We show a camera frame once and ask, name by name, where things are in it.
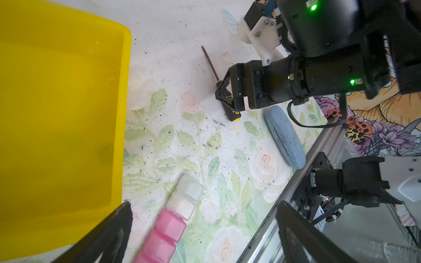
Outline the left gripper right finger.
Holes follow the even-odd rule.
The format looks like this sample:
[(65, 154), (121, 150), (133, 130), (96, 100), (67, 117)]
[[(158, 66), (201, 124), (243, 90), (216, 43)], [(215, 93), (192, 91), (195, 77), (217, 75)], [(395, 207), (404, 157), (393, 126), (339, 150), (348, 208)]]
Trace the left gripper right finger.
[(307, 254), (317, 263), (356, 262), (287, 202), (278, 204), (276, 220), (287, 263), (308, 263)]

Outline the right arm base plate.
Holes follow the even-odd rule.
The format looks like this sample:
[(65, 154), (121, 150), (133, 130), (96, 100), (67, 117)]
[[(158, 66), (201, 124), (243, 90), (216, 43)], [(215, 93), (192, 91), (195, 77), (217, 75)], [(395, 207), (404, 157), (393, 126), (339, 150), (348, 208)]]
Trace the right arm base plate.
[(327, 197), (343, 196), (343, 171), (335, 169), (324, 152), (317, 153), (294, 195), (293, 204), (309, 221)]

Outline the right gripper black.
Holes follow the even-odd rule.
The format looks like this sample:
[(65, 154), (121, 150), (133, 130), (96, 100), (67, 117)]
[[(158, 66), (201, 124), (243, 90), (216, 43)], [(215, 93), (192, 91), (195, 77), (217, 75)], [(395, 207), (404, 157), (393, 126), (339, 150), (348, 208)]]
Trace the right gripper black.
[[(245, 110), (244, 97), (247, 97), (250, 109), (259, 109), (273, 104), (267, 93), (267, 81), (264, 67), (260, 60), (252, 60), (245, 64), (238, 63), (229, 68), (222, 84), (216, 89), (216, 99), (231, 108), (234, 112)], [(231, 82), (231, 93), (227, 86)]]

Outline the black yellow handle screwdriver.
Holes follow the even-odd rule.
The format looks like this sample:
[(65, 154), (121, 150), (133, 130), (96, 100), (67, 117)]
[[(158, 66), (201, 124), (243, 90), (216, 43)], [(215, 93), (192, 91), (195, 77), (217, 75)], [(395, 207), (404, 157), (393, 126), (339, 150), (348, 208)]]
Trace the black yellow handle screwdriver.
[[(205, 57), (207, 59), (207, 62), (209, 64), (209, 66), (211, 67), (212, 72), (213, 72), (213, 74), (214, 74), (214, 76), (216, 78), (216, 81), (217, 81), (216, 82), (216, 87), (218, 88), (220, 86), (220, 84), (222, 84), (222, 81), (219, 79), (218, 74), (217, 74), (217, 72), (216, 72), (216, 70), (215, 70), (215, 68), (214, 68), (214, 66), (213, 66), (213, 64), (212, 64), (212, 62), (211, 62), (211, 60), (210, 60), (210, 58), (208, 56), (208, 53), (207, 53), (205, 47), (204, 46), (201, 46), (201, 48), (202, 48), (202, 50), (203, 50), (203, 52), (205, 54)], [(241, 118), (241, 114), (239, 112), (235, 112), (234, 110), (232, 110), (231, 108), (229, 108), (228, 106), (226, 106), (223, 103), (221, 103), (221, 104), (223, 106), (223, 109), (224, 109), (225, 114), (226, 114), (227, 118), (229, 119), (229, 121), (236, 122), (236, 121), (238, 121)]]

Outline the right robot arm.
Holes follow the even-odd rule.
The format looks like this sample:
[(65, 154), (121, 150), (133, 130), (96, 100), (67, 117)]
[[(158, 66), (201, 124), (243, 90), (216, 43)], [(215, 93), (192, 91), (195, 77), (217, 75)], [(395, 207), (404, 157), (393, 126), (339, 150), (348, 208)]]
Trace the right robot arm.
[(341, 169), (310, 174), (314, 193), (346, 204), (404, 205), (421, 222), (420, 1), (256, 1), (238, 28), (259, 60), (232, 66), (216, 99), (230, 119), (267, 108), (286, 161), (306, 164), (292, 107), (310, 98), (357, 146)]

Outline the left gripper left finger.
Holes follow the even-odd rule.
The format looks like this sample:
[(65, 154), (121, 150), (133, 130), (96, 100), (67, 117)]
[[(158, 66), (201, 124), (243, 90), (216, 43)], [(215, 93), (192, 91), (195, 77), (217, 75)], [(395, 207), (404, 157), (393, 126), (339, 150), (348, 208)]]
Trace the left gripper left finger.
[(121, 263), (127, 249), (133, 213), (123, 202), (92, 231), (57, 257), (55, 263)]

